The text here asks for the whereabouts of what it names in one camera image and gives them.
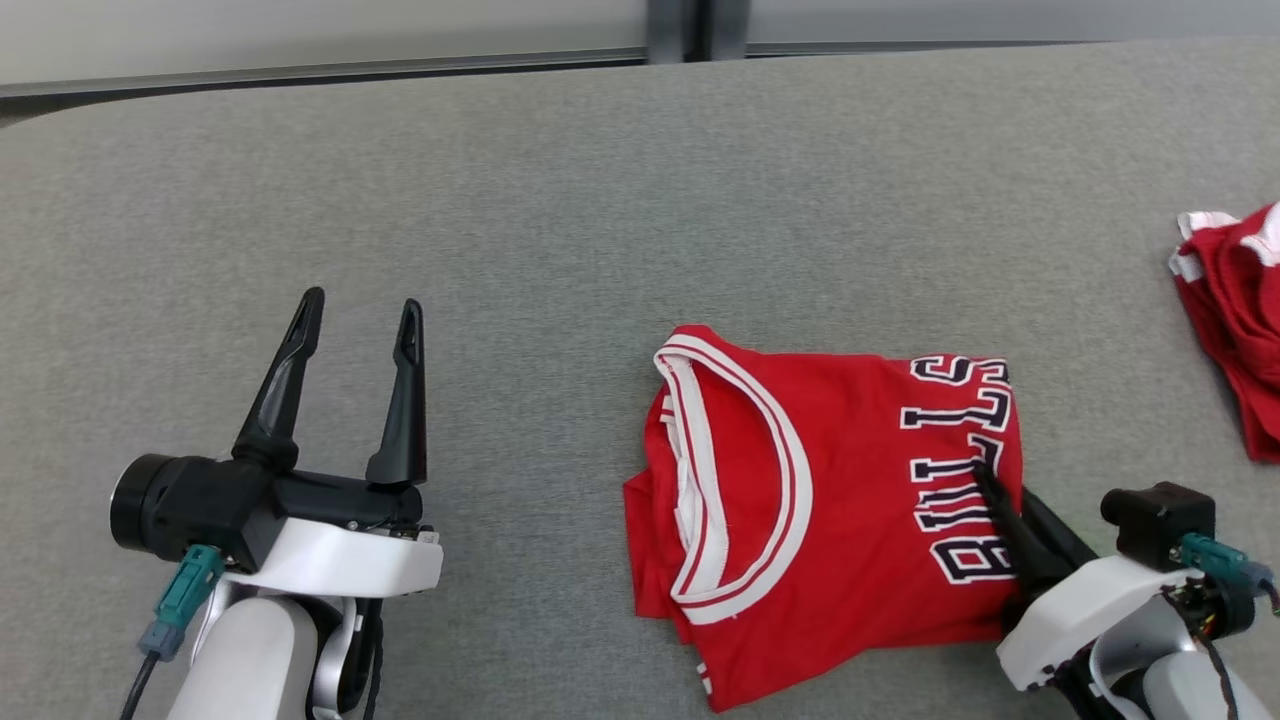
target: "red jersey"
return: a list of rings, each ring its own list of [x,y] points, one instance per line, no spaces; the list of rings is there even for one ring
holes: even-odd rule
[[[713,710],[869,647],[1000,637],[1014,575],[973,470],[1019,503],[1004,360],[765,355],[686,325],[654,361],[625,487],[636,614],[698,647]]]
[[[1235,391],[1252,460],[1280,462],[1280,209],[1183,213],[1169,266],[1201,346]]]

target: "robotic arm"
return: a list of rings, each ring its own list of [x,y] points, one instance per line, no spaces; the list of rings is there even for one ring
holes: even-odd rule
[[[1084,720],[1271,720],[1213,641],[1247,630],[1258,596],[1280,615],[1280,594],[1267,566],[1213,539],[1211,497],[1111,491],[1120,555],[1098,557],[1034,493],[1019,516],[988,468],[978,486],[1018,571],[996,650],[1018,689],[1053,687]]]
[[[404,302],[387,424],[364,479],[294,469],[293,425],[323,311],[314,287],[230,460],[143,455],[116,483],[115,542],[180,562],[138,643],[146,660],[122,717],[133,715],[155,662],[177,655],[206,597],[170,719],[340,720],[366,684],[371,716],[383,598],[439,582],[444,551],[417,489],[426,482],[422,309]]]

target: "red cloth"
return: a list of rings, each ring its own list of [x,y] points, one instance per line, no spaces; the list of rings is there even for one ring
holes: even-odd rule
[[[1187,315],[1235,392],[1249,457],[1280,462],[1280,210],[1243,222],[1184,213],[1178,224],[1170,269]]]
[[[997,639],[1014,591],[973,480],[1021,497],[1004,360],[767,355],[686,325],[658,351],[625,486],[636,614],[728,710],[869,647]]]

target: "teal cable connector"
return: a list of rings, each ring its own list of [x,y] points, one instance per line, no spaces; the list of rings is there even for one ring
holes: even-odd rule
[[[155,652],[163,662],[173,660],[187,637],[187,625],[191,625],[225,569],[223,553],[216,547],[191,546],[156,603],[156,619],[138,641],[138,650],[143,655]]]

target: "white trim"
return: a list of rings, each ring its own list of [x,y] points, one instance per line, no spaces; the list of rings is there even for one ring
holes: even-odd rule
[[[667,379],[678,436],[678,443],[672,446],[680,478],[677,518],[692,520],[692,537],[685,547],[686,551],[692,548],[692,552],[685,555],[672,589],[704,592],[719,584],[728,561],[728,525],[721,503],[707,406],[689,360],[659,355],[654,363]],[[684,528],[682,534],[689,534],[689,528]]]
[[[1267,210],[1267,218],[1262,222],[1262,229],[1258,231],[1258,234],[1240,240],[1240,245],[1252,250],[1265,268],[1280,265],[1280,227],[1276,225],[1280,225],[1280,213],[1272,205]]]
[[[1204,277],[1204,265],[1199,261],[1199,255],[1194,252],[1183,255],[1180,250],[1174,250],[1169,256],[1169,269],[1175,278],[1193,283]]]
[[[1234,225],[1239,222],[1231,215],[1216,210],[1192,210],[1178,214],[1178,229],[1181,231],[1183,240],[1190,240],[1196,231]]]
[[[773,395],[741,365],[707,341],[680,333],[672,336],[667,341],[667,345],[658,351],[655,363],[659,370],[663,370],[663,365],[676,359],[684,359],[686,363],[699,363],[751,400],[769,427],[769,434],[778,454],[781,483],[778,518],[760,556],[740,578],[724,585],[704,592],[681,593],[677,592],[680,588],[680,582],[677,580],[676,587],[672,588],[672,598],[682,606],[689,621],[694,625],[707,625],[746,610],[768,594],[773,585],[782,578],[782,574],[799,552],[809,527],[809,516],[813,512],[813,475],[809,469],[809,459],[804,451],[804,445],[800,442],[800,436],[791,419]],[[671,377],[680,379],[675,373]],[[677,407],[681,405],[680,397],[676,398],[676,405]],[[686,415],[686,419],[691,424],[701,421],[703,427],[707,428],[705,415],[701,418]],[[707,428],[707,437],[708,439],[710,437],[709,428]],[[705,495],[708,489],[707,484],[703,483],[699,487]],[[710,503],[712,498],[707,497],[707,501]],[[714,502],[719,506],[718,493],[714,497]]]

